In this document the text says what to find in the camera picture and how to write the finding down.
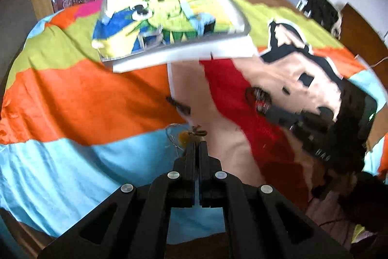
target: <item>white cartoon eye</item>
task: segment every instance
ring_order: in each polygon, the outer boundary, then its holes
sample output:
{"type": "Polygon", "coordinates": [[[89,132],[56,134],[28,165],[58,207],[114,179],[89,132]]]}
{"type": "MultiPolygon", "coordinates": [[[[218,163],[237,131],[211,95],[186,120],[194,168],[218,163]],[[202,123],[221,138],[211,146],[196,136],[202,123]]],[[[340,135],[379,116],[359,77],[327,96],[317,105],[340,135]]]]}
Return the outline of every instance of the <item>white cartoon eye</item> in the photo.
{"type": "Polygon", "coordinates": [[[147,2],[139,2],[139,4],[131,7],[133,10],[132,19],[135,21],[142,21],[151,18],[153,15],[152,10],[148,9],[147,2]]]}

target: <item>red stripe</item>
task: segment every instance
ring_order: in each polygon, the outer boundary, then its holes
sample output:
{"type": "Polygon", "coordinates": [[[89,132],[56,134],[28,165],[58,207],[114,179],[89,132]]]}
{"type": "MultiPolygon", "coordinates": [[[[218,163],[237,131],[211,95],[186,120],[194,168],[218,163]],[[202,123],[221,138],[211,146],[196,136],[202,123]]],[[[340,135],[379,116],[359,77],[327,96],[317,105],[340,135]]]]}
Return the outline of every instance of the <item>red stripe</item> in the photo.
{"type": "Polygon", "coordinates": [[[266,182],[304,209],[308,188],[303,168],[294,162],[294,152],[283,131],[256,115],[246,102],[245,90],[250,84],[231,60],[201,61],[201,64],[218,111],[242,129],[266,182]]]}

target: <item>bedspread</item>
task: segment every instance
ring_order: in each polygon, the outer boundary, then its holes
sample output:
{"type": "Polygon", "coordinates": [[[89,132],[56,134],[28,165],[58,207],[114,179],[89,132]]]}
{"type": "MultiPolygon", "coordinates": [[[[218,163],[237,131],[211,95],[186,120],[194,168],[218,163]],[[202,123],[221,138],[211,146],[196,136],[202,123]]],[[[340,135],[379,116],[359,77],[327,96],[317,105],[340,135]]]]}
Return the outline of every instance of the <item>bedspread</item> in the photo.
{"type": "MultiPolygon", "coordinates": [[[[250,36],[259,52],[273,45],[274,24],[290,26],[313,55],[327,57],[340,75],[378,100],[369,138],[373,150],[365,170],[377,174],[388,169],[388,108],[373,72],[285,0],[234,1],[251,24],[250,36]]],[[[254,57],[112,73],[91,46],[100,4],[73,6],[41,21],[8,77],[0,121],[0,207],[13,236],[31,257],[123,183],[145,185],[170,171],[176,158],[164,130],[170,123],[200,124],[208,131],[209,153],[221,160],[225,171],[251,185],[270,183],[305,209],[312,158],[289,133],[252,115],[245,101],[245,89],[258,81],[267,83],[274,69],[254,57]],[[166,101],[168,95],[189,105],[191,116],[182,117],[166,101]]],[[[297,65],[301,58],[290,58],[294,62],[279,60],[276,69],[285,73],[275,72],[278,76],[297,72],[287,65],[297,65]]],[[[316,99],[339,107],[325,99],[332,92],[330,80],[324,87],[312,85],[304,88],[300,100],[282,97],[281,102],[293,110],[314,107],[316,99]]],[[[301,91],[299,86],[291,89],[301,91]]],[[[176,209],[171,212],[168,243],[224,229],[220,209],[176,209]]]]}

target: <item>pink patch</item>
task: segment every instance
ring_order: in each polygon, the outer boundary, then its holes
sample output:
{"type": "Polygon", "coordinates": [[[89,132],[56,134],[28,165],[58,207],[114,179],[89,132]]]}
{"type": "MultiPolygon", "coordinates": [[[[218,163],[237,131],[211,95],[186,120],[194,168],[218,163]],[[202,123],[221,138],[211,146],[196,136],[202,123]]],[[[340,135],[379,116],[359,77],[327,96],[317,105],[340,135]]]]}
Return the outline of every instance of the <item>pink patch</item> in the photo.
{"type": "Polygon", "coordinates": [[[87,17],[99,12],[101,9],[101,3],[102,0],[96,0],[82,4],[79,6],[78,11],[74,14],[74,19],[77,19],[78,17],[87,17]]]}

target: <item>black device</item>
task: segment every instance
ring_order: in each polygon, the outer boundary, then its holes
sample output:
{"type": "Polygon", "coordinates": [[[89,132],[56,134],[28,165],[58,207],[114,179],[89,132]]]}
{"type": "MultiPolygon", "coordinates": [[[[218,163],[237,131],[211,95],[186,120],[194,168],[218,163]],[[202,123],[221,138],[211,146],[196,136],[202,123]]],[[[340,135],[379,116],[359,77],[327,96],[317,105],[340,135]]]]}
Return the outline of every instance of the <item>black device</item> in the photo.
{"type": "Polygon", "coordinates": [[[346,79],[341,81],[341,106],[336,121],[332,113],[290,113],[274,105],[259,87],[246,91],[248,103],[271,123],[289,129],[303,142],[303,149],[339,174],[361,172],[366,141],[377,112],[377,102],[346,79]]]}
{"type": "Polygon", "coordinates": [[[38,259],[162,259],[172,207],[222,207],[232,259],[351,259],[351,254],[270,185],[223,172],[205,141],[192,142],[173,171],[125,184],[53,241],[38,259]]]}

